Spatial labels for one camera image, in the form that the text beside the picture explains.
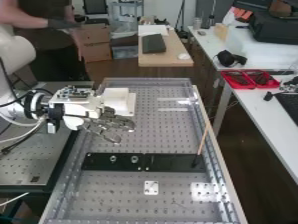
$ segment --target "red object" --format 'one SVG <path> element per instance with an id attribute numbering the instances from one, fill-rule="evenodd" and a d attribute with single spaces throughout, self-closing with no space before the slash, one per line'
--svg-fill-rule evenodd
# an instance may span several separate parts
<path id="1" fill-rule="evenodd" d="M 279 88 L 280 82 L 272 77 L 272 75 L 263 70 L 248 70 L 244 71 L 245 75 L 256 83 L 256 87 L 260 89 Z"/>
<path id="2" fill-rule="evenodd" d="M 228 70 L 221 75 L 235 89 L 279 88 L 280 82 L 261 70 Z"/>
<path id="3" fill-rule="evenodd" d="M 237 70 L 223 71 L 221 75 L 235 89 L 255 89 L 256 83 L 249 76 Z"/>

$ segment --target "desk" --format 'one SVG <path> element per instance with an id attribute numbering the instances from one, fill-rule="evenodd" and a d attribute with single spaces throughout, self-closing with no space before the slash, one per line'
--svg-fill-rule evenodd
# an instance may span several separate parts
<path id="1" fill-rule="evenodd" d="M 189 26 L 189 31 L 191 34 L 193 35 L 200 47 L 203 48 L 205 55 L 208 56 L 213 67 L 216 68 L 216 73 L 213 75 L 213 80 L 216 81 L 217 75 L 221 71 L 225 70 L 243 70 L 243 69 L 263 69 L 267 71 L 288 71 L 291 68 L 291 65 L 276 65 L 275 63 L 271 64 L 265 64 L 264 66 L 260 66 L 251 63 L 251 61 L 248 60 L 247 65 L 240 65 L 237 64 L 233 68 L 227 68 L 225 66 L 221 65 L 217 57 L 215 58 L 215 56 L 224 50 L 227 50 L 227 45 L 224 43 L 224 41 L 216 36 L 215 34 L 215 27 L 212 27 L 209 30 L 204 30 L 204 32 L 207 32 L 207 36 L 200 36 L 197 34 L 197 31 L 193 30 L 193 27 Z M 212 111 L 212 107 L 215 105 L 215 100 L 216 100 L 216 95 L 217 95 L 217 86 L 213 89 L 213 99 L 211 101 L 211 109 L 209 109 L 209 114 Z"/>
<path id="2" fill-rule="evenodd" d="M 275 76 L 279 81 L 284 82 L 292 80 L 293 77 L 293 75 Z M 298 184 L 298 126 L 292 120 L 276 97 L 269 102 L 264 100 L 268 91 L 273 93 L 281 92 L 279 89 L 239 90 L 231 88 L 229 84 L 225 82 L 213 129 L 217 135 L 231 95 L 233 93 L 275 153 L 277 154 L 277 157 Z"/>
<path id="3" fill-rule="evenodd" d="M 179 55 L 188 53 L 184 44 L 174 30 L 164 36 L 167 52 L 160 54 L 143 54 L 143 38 L 139 37 L 139 66 L 140 67 L 192 67 L 193 59 L 181 60 Z"/>

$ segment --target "cardboard box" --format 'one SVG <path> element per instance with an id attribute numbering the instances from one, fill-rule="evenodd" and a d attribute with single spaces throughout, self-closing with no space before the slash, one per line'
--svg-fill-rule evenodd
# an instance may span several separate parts
<path id="1" fill-rule="evenodd" d="M 110 26 L 106 24 L 88 24 L 83 25 L 79 29 L 79 35 L 83 43 L 107 43 L 110 38 Z"/>
<path id="2" fill-rule="evenodd" d="M 83 55 L 86 62 L 112 60 L 110 43 L 84 44 Z"/>
<path id="3" fill-rule="evenodd" d="M 79 35 L 86 62 L 112 60 L 110 26 L 106 24 L 83 25 Z"/>

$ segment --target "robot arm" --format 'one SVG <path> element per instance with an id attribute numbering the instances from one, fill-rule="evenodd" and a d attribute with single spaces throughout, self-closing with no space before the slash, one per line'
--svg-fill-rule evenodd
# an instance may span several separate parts
<path id="1" fill-rule="evenodd" d="M 98 95 L 91 87 L 67 86 L 51 98 L 39 90 L 32 90 L 18 100 L 11 91 L 9 75 L 27 65 L 35 57 L 35 48 L 31 43 L 23 37 L 13 36 L 9 27 L 0 25 L 0 59 L 3 61 L 3 66 L 0 66 L 0 105 L 7 105 L 0 107 L 2 115 L 9 119 L 19 117 L 35 120 L 47 119 L 48 133 L 52 134 L 58 132 L 60 122 L 64 121 L 71 130 L 84 128 L 104 136 L 111 142 L 119 143 L 122 138 L 111 135 L 108 130 L 119 128 L 134 131 L 135 123 L 119 115 L 123 112 L 119 108 L 115 110 L 108 106 L 124 105 L 122 106 L 123 110 L 128 110 L 126 105 L 132 98 L 128 89 L 126 91 L 116 89 L 116 92 L 120 90 L 120 95 L 115 94 L 111 89 L 108 93 Z"/>

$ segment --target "floor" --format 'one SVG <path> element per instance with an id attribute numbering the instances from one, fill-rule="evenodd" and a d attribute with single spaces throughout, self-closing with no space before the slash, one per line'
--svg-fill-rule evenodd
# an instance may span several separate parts
<path id="1" fill-rule="evenodd" d="M 106 77 L 188 77 L 208 102 L 215 71 L 203 55 L 193 57 L 195 68 L 139 68 L 138 59 L 126 59 L 88 64 L 88 72 L 98 83 Z M 298 186 L 240 105 L 227 113 L 219 142 L 249 223 L 298 223 Z"/>

